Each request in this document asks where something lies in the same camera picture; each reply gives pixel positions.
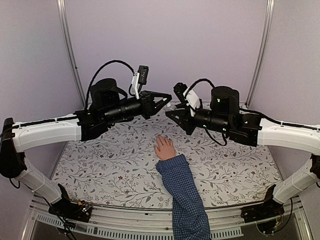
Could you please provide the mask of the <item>clear nail polish bottle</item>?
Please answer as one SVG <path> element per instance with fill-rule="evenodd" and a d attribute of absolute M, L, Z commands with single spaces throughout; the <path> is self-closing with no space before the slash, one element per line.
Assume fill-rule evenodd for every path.
<path fill-rule="evenodd" d="M 170 111 L 175 111 L 177 110 L 177 107 L 174 104 L 167 103 L 165 106 L 165 111 L 170 112 Z"/>

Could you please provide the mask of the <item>blue checkered sleeve forearm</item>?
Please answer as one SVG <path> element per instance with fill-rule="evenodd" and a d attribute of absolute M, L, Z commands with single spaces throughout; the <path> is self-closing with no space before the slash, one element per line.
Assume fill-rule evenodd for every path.
<path fill-rule="evenodd" d="M 186 157 L 182 154 L 156 166 L 165 189 L 172 196 L 172 229 L 175 240 L 210 240 L 208 215 L 195 185 Z"/>

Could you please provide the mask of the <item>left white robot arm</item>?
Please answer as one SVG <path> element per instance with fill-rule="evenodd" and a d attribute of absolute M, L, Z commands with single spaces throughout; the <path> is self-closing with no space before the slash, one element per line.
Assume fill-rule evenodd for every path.
<path fill-rule="evenodd" d="M 25 151 L 59 142 L 97 139 L 116 123 L 130 122 L 137 116 L 149 119 L 172 100 L 170 94 L 147 90 L 128 97 L 113 78 L 98 81 L 89 87 L 89 93 L 92 99 L 89 109 L 33 122 L 14 122 L 7 118 L 0 135 L 1 175 L 22 182 L 55 204 L 63 217 L 74 213 L 74 205 L 57 183 L 51 182 L 26 159 Z"/>

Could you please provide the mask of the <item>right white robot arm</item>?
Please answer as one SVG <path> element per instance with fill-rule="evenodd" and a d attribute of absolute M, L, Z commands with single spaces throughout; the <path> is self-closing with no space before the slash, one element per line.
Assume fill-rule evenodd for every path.
<path fill-rule="evenodd" d="M 228 86 L 211 89 L 210 108 L 204 109 L 197 94 L 183 83 L 174 86 L 180 103 L 166 105 L 166 116 L 187 135 L 195 128 L 222 134 L 245 146 L 278 146 L 309 152 L 307 162 L 287 179 L 267 190 L 265 202 L 259 206 L 262 218 L 269 218 L 291 197 L 320 180 L 320 127 L 274 120 L 266 115 L 240 108 L 239 92 Z"/>

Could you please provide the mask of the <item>person's bare hand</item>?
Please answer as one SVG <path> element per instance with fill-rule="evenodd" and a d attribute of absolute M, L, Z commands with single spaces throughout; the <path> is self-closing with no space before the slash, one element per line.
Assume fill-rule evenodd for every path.
<path fill-rule="evenodd" d="M 172 159 L 176 156 L 176 151 L 174 148 L 173 141 L 166 136 L 163 137 L 161 135 L 158 135 L 156 137 L 156 143 L 154 145 L 154 150 L 155 150 L 157 157 L 161 161 L 166 161 L 166 160 Z"/>

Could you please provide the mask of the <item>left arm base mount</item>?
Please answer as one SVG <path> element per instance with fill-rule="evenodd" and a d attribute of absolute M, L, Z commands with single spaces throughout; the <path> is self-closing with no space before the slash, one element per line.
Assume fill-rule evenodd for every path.
<path fill-rule="evenodd" d="M 92 214 L 92 205 L 84 200 L 72 202 L 66 189 L 57 184 L 61 190 L 61 200 L 50 204 L 48 212 L 62 218 L 88 223 Z"/>

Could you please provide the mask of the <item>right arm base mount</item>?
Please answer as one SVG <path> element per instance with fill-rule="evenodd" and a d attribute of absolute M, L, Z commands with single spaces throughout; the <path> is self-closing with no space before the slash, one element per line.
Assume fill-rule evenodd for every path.
<path fill-rule="evenodd" d="M 273 191 L 275 187 L 276 185 L 274 184 L 267 189 L 262 203 L 241 208 L 240 216 L 244 219 L 245 223 L 264 220 L 285 213 L 284 204 L 273 200 Z"/>

